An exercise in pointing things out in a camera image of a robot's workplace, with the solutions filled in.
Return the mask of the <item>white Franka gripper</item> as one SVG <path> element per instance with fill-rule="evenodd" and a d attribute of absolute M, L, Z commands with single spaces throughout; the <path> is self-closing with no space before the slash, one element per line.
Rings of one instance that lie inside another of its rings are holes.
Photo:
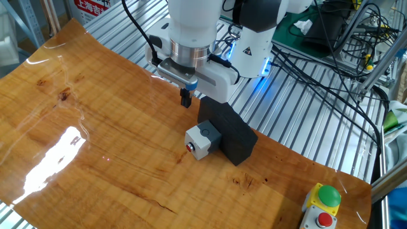
<path fill-rule="evenodd" d="M 181 105 L 191 106 L 191 92 L 195 90 L 220 103 L 227 102 L 237 87 L 238 74 L 210 59 L 215 44 L 190 48 L 173 41 L 169 31 L 170 19 L 164 18 L 147 31 L 147 36 L 163 60 L 155 67 L 156 73 L 181 88 Z"/>

